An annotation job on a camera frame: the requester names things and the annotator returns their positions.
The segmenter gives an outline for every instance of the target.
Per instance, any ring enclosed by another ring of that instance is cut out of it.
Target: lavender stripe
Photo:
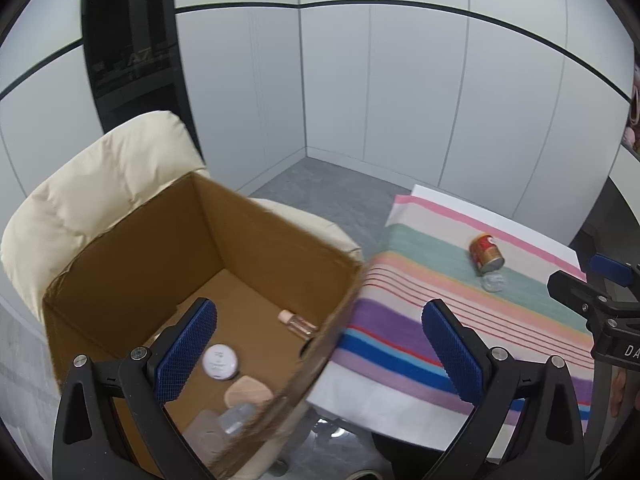
[[[368,298],[357,299],[350,325],[363,328],[385,342],[405,348],[411,353],[427,359],[427,361],[440,362],[429,340],[422,332],[420,323],[398,314],[378,301]],[[571,380],[574,383],[578,402],[591,404],[593,381],[573,376]]]
[[[343,350],[341,348],[336,349],[331,357],[331,361],[339,364],[340,366],[344,366],[353,372],[368,377],[377,383],[384,384],[389,388],[415,397],[416,399],[424,400],[430,404],[435,404],[436,406],[440,406],[446,410],[462,413],[463,415],[469,415],[473,410],[473,406],[471,404],[463,402],[455,394],[450,394],[449,392],[443,392],[437,388],[431,388],[430,386],[420,384],[408,377],[386,370],[386,368],[380,367],[377,364],[367,361],[366,359],[356,354],[352,354],[347,350]],[[504,423],[515,426],[519,416],[519,412],[509,410]]]

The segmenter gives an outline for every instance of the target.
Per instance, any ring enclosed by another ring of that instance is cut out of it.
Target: metal screw
[[[131,358],[134,361],[140,361],[146,356],[146,348],[143,346],[137,346],[131,351]]]
[[[494,356],[496,361],[504,361],[507,357],[509,357],[509,352],[507,352],[502,347],[491,348],[491,355]]]
[[[83,366],[85,362],[86,362],[86,355],[84,354],[77,355],[76,358],[74,359],[74,366],[76,368],[79,368]]]
[[[551,356],[551,364],[556,368],[563,368],[564,359],[562,359],[559,355]]]

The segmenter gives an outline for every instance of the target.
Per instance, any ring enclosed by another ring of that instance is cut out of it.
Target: table
[[[503,292],[481,288],[468,244],[491,233],[506,263]],[[584,320],[552,300],[558,269],[584,280],[575,252],[517,222],[421,186],[397,196],[380,252],[330,361],[307,400],[335,418],[419,446],[444,450],[472,405],[460,400],[420,325],[422,306],[442,298],[489,347],[518,359],[567,362],[583,428],[593,386],[591,334]],[[515,401],[489,453],[500,458],[522,402]]]

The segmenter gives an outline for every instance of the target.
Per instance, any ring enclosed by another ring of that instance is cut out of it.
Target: cardboard box
[[[122,358],[173,324],[199,296],[218,309],[210,344],[239,357],[241,375],[274,399],[212,464],[228,478],[269,439],[311,386],[348,321],[362,264],[274,213],[195,173],[137,208],[82,250],[43,300],[56,379],[73,358]],[[320,327],[303,341],[277,320],[286,308]],[[183,431],[203,409],[221,413],[232,381],[198,362],[180,397],[166,404]],[[140,464],[158,474],[125,403],[116,404]]]

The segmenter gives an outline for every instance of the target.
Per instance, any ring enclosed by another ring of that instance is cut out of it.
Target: blue textured pad
[[[484,397],[482,368],[432,301],[422,310],[422,330],[460,399],[479,406]]]
[[[211,300],[205,301],[156,367],[154,395],[161,404],[175,400],[193,367],[216,331],[218,314]]]
[[[602,254],[592,256],[589,266],[593,272],[620,286],[629,286],[634,282],[634,272],[629,267]]]

